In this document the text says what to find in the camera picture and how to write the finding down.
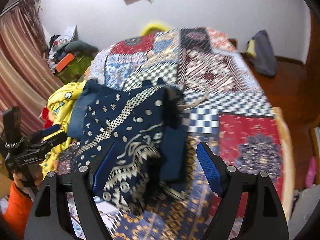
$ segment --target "person's hand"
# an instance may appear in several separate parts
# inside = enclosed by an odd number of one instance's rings
[[[39,188],[43,180],[42,167],[40,165],[38,165],[36,171],[33,173],[33,177],[35,177],[35,185]],[[21,189],[24,193],[28,194],[26,188],[22,184],[21,179],[22,179],[22,173],[15,171],[13,173],[13,180],[16,186],[19,189]]]

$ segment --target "checkered pattern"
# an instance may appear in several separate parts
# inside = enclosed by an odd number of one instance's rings
[[[205,95],[202,91],[194,90],[185,90],[183,93],[186,104]],[[204,102],[185,111],[183,124],[188,126],[188,132],[216,134],[219,112],[273,117],[271,105],[263,92],[211,93]]]
[[[167,85],[173,85],[177,81],[177,71],[178,65],[176,63],[161,63],[148,69],[141,69],[128,77],[124,83],[123,90],[128,91],[139,88],[144,80],[150,80],[153,85],[156,85],[158,78],[163,78]]]

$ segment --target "curtain rod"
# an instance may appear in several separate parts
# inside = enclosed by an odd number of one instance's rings
[[[8,11],[12,10],[14,7],[16,7],[19,4],[20,0],[15,1],[14,3],[12,3],[10,6],[8,6],[7,8],[5,8],[2,13],[0,14],[0,17],[2,17],[4,14],[6,14]]]
[[[12,10],[14,7],[16,7],[21,0],[17,0],[14,3],[12,3],[11,5],[9,5],[7,8],[5,8],[2,13],[0,14],[0,17],[2,17],[4,14],[6,14],[8,11]]]

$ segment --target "denim fabric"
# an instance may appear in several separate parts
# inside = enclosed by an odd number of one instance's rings
[[[170,126],[165,128],[159,149],[164,162],[160,169],[160,179],[164,181],[174,181],[179,178],[186,138],[186,127],[182,124],[180,124],[176,130]]]
[[[98,96],[99,92],[106,90],[113,91],[103,85],[98,84],[96,79],[90,79],[85,84],[83,91],[77,99],[71,114],[71,119],[68,127],[67,134],[69,137],[81,140],[83,131],[84,114],[87,106],[91,104]]]

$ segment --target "bed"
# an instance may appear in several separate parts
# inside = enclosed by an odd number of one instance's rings
[[[220,199],[210,190],[196,158],[200,141],[240,171],[267,171],[288,220],[294,190],[289,130],[281,110],[272,108],[228,37],[198,27],[131,38],[100,51],[88,77],[118,90],[139,87],[143,80],[156,84],[158,78],[180,87],[190,106],[183,113],[189,133],[188,198],[155,197],[140,216],[119,211],[109,227],[114,239],[202,238]],[[60,174],[70,171],[76,149],[72,145],[60,156]],[[245,204],[243,194],[229,238],[239,232]],[[84,238],[79,227],[77,235]]]

